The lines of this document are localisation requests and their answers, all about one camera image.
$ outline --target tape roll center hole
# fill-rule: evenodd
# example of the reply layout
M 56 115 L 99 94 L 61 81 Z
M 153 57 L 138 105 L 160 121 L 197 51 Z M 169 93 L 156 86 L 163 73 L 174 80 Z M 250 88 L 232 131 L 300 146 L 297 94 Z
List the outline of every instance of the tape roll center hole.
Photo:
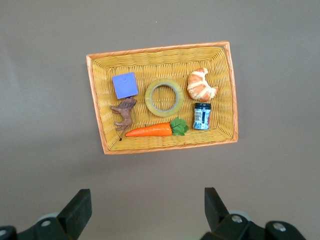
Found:
M 175 91 L 167 85 L 156 87 L 151 95 L 151 103 L 159 110 L 169 110 L 174 107 L 177 101 Z

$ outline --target small jar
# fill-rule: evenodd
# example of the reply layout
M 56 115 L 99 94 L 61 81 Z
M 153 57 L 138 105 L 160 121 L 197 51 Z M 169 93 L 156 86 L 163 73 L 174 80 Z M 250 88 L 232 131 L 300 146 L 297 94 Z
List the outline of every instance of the small jar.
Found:
M 197 102 L 194 106 L 193 128 L 197 130 L 208 130 L 210 122 L 211 104 Z

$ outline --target gray table surface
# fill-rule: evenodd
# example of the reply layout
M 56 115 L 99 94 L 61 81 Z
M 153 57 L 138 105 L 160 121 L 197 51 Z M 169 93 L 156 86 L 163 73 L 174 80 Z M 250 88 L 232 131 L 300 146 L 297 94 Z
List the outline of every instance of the gray table surface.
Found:
M 320 1 L 0 2 L 0 226 L 90 188 L 81 240 L 198 240 L 204 188 L 320 239 Z M 230 41 L 239 141 L 104 155 L 86 55 Z

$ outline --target brown animal figurine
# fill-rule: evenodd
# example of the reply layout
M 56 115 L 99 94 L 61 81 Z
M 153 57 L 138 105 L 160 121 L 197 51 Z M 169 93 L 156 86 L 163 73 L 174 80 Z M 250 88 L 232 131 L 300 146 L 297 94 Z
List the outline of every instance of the brown animal figurine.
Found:
M 119 106 L 110 106 L 114 114 L 121 114 L 123 120 L 121 122 L 114 122 L 115 125 L 120 126 L 117 128 L 117 131 L 123 131 L 122 134 L 131 127 L 132 125 L 132 116 L 131 109 L 136 105 L 137 100 L 132 96 L 126 97 Z

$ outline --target black lid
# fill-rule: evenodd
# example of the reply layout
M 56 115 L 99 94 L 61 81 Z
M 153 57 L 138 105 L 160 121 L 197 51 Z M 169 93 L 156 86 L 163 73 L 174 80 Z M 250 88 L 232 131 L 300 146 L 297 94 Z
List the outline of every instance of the black lid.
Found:
M 200 102 L 197 102 L 195 104 L 196 107 L 201 107 L 201 108 L 211 108 L 211 103 L 200 103 Z

